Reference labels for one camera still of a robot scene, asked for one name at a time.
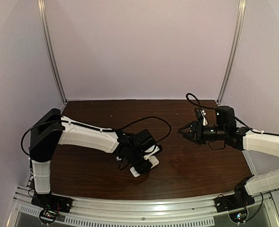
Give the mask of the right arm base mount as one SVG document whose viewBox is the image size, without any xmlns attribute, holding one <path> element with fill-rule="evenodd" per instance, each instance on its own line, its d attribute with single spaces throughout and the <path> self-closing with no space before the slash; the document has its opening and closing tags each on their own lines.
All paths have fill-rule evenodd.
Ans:
<svg viewBox="0 0 279 227">
<path fill-rule="evenodd" d="M 252 196 L 240 198 L 235 194 L 220 194 L 214 198 L 217 213 L 228 212 L 229 219 L 238 225 L 244 224 L 249 219 L 248 206 L 255 203 Z"/>
</svg>

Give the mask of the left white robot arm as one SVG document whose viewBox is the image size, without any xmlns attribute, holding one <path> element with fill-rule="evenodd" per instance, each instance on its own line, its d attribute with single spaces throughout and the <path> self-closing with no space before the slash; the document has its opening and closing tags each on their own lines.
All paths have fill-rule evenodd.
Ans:
<svg viewBox="0 0 279 227">
<path fill-rule="evenodd" d="M 58 145 L 92 148 L 119 159 L 126 159 L 132 166 L 130 172 L 139 177 L 159 164 L 156 154 L 162 151 L 151 133 L 144 129 L 137 134 L 122 129 L 100 128 L 66 116 L 59 109 L 51 109 L 31 129 L 29 157 L 33 168 L 35 192 L 51 192 L 50 165 Z"/>
</svg>

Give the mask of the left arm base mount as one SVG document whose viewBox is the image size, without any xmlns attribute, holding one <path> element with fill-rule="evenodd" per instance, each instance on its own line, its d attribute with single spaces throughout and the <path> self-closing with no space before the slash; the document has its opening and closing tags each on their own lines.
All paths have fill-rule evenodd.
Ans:
<svg viewBox="0 0 279 227">
<path fill-rule="evenodd" d="M 39 206 L 42 210 L 38 214 L 39 220 L 50 225 L 63 216 L 60 213 L 69 213 L 73 199 L 53 194 L 36 194 L 31 204 Z"/>
</svg>

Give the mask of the white remote control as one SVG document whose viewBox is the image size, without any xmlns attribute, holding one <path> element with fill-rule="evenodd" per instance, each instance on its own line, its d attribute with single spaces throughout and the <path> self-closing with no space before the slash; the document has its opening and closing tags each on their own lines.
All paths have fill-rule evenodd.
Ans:
<svg viewBox="0 0 279 227">
<path fill-rule="evenodd" d="M 130 172 L 133 177 L 139 177 L 150 172 L 150 170 L 157 165 L 159 165 L 159 160 L 155 156 L 151 156 L 147 160 L 142 159 L 139 163 L 133 164 L 130 168 Z"/>
</svg>

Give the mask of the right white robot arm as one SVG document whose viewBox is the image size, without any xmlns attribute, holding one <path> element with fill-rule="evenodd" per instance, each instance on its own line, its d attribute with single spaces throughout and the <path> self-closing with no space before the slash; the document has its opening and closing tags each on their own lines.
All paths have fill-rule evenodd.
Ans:
<svg viewBox="0 0 279 227">
<path fill-rule="evenodd" d="M 223 141 L 224 146 L 237 150 L 257 151 L 279 157 L 279 135 L 263 131 L 255 131 L 248 126 L 237 127 L 239 119 L 234 109 L 229 106 L 214 108 L 216 124 L 207 126 L 203 107 L 195 109 L 196 121 L 179 128 L 178 133 L 185 139 L 198 145 L 211 141 Z M 253 196 L 259 193 L 279 190 L 279 169 L 266 174 L 249 176 L 239 182 L 232 196 L 216 199 L 219 205 L 230 204 L 243 207 L 253 203 Z"/>
</svg>

